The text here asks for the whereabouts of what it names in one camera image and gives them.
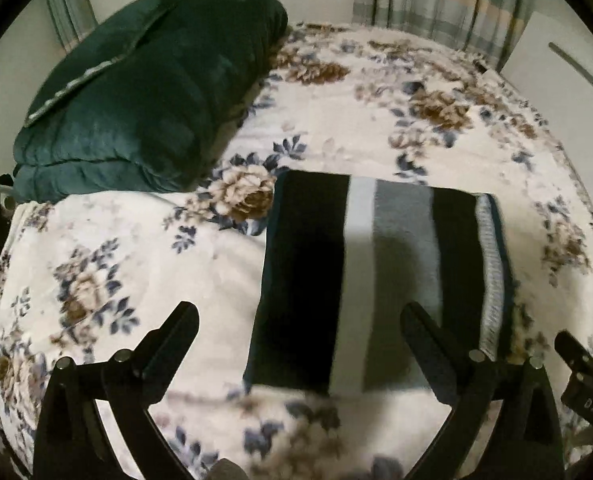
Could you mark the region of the black striped knit sweater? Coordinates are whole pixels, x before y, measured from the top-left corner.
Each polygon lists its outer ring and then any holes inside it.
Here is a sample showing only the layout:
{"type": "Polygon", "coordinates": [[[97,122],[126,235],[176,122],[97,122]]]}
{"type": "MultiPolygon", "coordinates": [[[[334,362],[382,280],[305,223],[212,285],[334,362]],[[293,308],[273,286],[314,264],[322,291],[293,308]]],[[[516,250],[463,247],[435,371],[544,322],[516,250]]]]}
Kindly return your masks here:
{"type": "Polygon", "coordinates": [[[399,331],[411,302],[460,348],[508,356],[513,277],[495,197],[289,171],[243,379],[324,396],[421,388],[399,331]]]}

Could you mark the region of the white floral bed blanket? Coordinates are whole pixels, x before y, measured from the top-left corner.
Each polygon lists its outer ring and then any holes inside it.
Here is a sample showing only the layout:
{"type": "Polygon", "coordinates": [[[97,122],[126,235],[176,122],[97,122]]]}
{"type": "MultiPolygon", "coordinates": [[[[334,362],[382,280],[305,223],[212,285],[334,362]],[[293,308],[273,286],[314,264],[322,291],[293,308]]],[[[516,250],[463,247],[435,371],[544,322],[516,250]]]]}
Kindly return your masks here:
{"type": "Polygon", "coordinates": [[[592,206],[509,84],[472,56],[384,29],[301,25],[279,60],[194,191],[16,210],[0,257],[0,428],[22,466],[57,359],[133,347],[182,300],[200,311],[199,337],[152,415],[191,474],[222,456],[255,479],[395,479],[412,466],[447,412],[426,384],[330,401],[242,386],[267,217],[291,170],[493,195],[513,277],[510,359],[544,359],[561,392],[554,335],[593,346],[592,206]]]}

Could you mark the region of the dark green folded quilt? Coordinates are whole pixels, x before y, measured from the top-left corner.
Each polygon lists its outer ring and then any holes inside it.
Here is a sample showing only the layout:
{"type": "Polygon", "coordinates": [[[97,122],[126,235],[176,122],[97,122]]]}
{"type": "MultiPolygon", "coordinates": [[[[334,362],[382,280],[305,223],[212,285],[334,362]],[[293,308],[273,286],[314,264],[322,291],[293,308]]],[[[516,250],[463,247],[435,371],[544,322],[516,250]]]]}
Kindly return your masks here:
{"type": "Polygon", "coordinates": [[[279,0],[136,0],[49,74],[13,145],[20,202],[188,190],[286,32],[279,0]]]}

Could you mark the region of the white board with grey strip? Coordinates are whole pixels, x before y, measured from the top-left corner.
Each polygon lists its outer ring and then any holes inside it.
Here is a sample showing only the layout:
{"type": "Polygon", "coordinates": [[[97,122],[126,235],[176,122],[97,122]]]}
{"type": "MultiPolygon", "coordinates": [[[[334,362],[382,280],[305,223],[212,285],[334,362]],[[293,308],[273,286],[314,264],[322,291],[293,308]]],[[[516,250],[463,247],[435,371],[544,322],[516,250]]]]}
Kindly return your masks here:
{"type": "Polygon", "coordinates": [[[593,205],[593,61],[581,56],[586,46],[535,12],[501,74],[548,119],[593,205]]]}

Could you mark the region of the striped green curtain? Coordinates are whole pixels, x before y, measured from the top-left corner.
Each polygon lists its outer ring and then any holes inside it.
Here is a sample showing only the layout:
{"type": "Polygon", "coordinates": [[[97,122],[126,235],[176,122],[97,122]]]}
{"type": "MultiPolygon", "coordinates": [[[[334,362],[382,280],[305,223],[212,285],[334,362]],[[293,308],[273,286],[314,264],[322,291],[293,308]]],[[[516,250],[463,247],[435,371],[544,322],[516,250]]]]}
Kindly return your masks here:
{"type": "Polygon", "coordinates": [[[353,21],[482,55],[500,70],[533,9],[534,0],[354,0],[353,21]]]}

